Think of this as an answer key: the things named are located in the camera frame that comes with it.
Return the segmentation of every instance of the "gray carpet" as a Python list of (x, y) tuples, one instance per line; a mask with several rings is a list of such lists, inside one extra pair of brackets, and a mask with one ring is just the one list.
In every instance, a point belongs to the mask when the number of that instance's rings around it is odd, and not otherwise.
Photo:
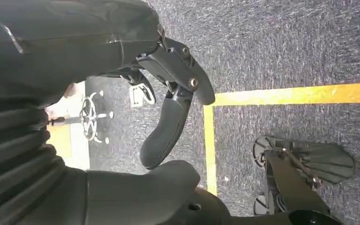
[[(149, 0), (169, 37), (184, 42), (217, 93), (360, 83), (360, 0)], [(100, 125), (109, 145), (90, 144), (91, 167), (144, 173), (138, 150), (155, 128), (166, 93), (151, 76), (156, 105), (130, 108), (128, 84), (91, 78), (87, 92), (115, 118)], [(233, 215), (251, 215), (262, 174), (251, 161), (259, 135), (336, 142), (358, 162), (357, 176), (320, 194), (347, 225), (360, 225), (360, 104), (239, 106), (215, 109), (218, 194)], [(206, 187), (202, 107), (197, 101), (170, 159), (184, 159)]]

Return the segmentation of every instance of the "yellow line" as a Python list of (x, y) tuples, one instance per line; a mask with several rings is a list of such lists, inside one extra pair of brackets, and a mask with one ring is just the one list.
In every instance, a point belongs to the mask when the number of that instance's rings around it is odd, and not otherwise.
[(216, 94), (210, 106), (360, 103), (360, 83)]
[(203, 107), (203, 118), (205, 130), (206, 176), (208, 180), (208, 191), (214, 195), (217, 195), (215, 131), (212, 106), (205, 105)]

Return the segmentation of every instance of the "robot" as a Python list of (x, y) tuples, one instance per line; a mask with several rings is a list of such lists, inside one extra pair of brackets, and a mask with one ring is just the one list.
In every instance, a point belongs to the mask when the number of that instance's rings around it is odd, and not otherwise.
[[(45, 144), (43, 108), (89, 76), (148, 86), (141, 69), (168, 88), (159, 124), (140, 149), (150, 172), (66, 167)], [(0, 0), (0, 225), (341, 224), (312, 190), (320, 180), (353, 175), (352, 157), (333, 145), (257, 139), (253, 152), (267, 190), (255, 204), (266, 211), (255, 217), (231, 216), (219, 198), (197, 187), (200, 177), (189, 163), (160, 165), (181, 135), (194, 95), (203, 105), (215, 101), (190, 49), (165, 36), (148, 3)]]

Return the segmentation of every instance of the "robotic finger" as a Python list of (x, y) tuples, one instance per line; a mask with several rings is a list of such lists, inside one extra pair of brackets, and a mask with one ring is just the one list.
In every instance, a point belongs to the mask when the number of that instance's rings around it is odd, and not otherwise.
[(139, 64), (169, 89), (158, 126), (140, 150), (142, 164), (154, 169), (166, 158), (178, 141), (187, 120), (193, 95), (203, 105), (215, 101), (208, 76), (184, 44), (166, 38), (155, 52), (140, 55)]

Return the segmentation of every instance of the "black plastic part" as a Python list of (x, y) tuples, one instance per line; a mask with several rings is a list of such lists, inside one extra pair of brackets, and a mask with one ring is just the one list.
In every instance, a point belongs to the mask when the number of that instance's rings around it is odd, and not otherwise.
[(268, 214), (268, 205), (264, 195), (258, 195), (253, 202), (253, 214), (263, 216)]
[[(215, 94), (208, 76), (189, 52), (188, 47), (180, 42), (166, 38), (168, 50), (159, 47), (150, 55), (137, 58), (139, 64), (154, 75), (160, 82), (176, 82), (188, 91), (195, 91), (202, 105), (215, 101)], [(196, 78), (196, 90), (190, 87), (190, 79)]]
[(199, 175), (185, 161), (170, 161), (145, 175), (88, 171), (88, 225), (157, 225), (194, 193)]
[(70, 83), (153, 51), (158, 25), (140, 0), (0, 0), (0, 82), (10, 84), (0, 99), (57, 102)]
[(194, 194), (168, 221), (160, 225), (230, 225), (231, 216), (224, 203), (206, 190)]
[(270, 188), (275, 186), (278, 190), (277, 193), (273, 192), (273, 197), (281, 194), (288, 211), (313, 210), (329, 214), (329, 207), (316, 192), (311, 190), (289, 162), (278, 157), (274, 151), (267, 150), (265, 156), (267, 177), (273, 176), (275, 181), (275, 184), (269, 183), (268, 185)]
[(148, 100), (157, 101), (157, 97), (155, 96), (154, 89), (151, 86), (149, 80), (144, 76), (144, 74), (137, 67), (126, 67), (114, 71), (110, 71), (108, 73), (104, 73), (100, 75), (102, 77), (111, 77), (111, 78), (123, 78), (129, 82), (130, 85), (138, 85), (144, 83), (147, 88), (151, 91), (152, 96), (146, 90), (142, 90), (145, 97)]
[(43, 201), (16, 225), (83, 225), (86, 215), (86, 173), (66, 168), (65, 176)]
[(260, 153), (267, 149), (278, 150), (280, 153), (283, 148), (288, 149), (313, 175), (325, 183), (338, 184), (355, 175), (354, 159), (337, 144), (260, 136), (255, 141), (253, 151)]
[(276, 213), (255, 217), (232, 217), (231, 225), (293, 225), (289, 213)]
[(140, 149), (141, 162), (147, 169), (157, 167), (172, 151), (186, 123), (192, 96), (181, 87), (173, 95), (167, 94), (158, 125)]
[(264, 151), (266, 151), (267, 147), (269, 147), (269, 143), (265, 138), (256, 139), (252, 146), (253, 160), (256, 163), (256, 165), (261, 169), (264, 169), (264, 164), (265, 164)]
[(277, 204), (277, 206), (279, 207), (279, 209), (282, 211), (282, 212), (286, 212), (287, 209), (286, 209), (286, 204), (284, 202), (284, 198), (281, 196), (281, 195), (277, 195), (275, 197), (275, 202)]
[(49, 133), (39, 127), (46, 114), (10, 106), (0, 102), (0, 225), (29, 214), (66, 173), (54, 147), (44, 145)]
[(292, 225), (342, 225), (337, 219), (315, 211), (297, 210), (289, 214)]

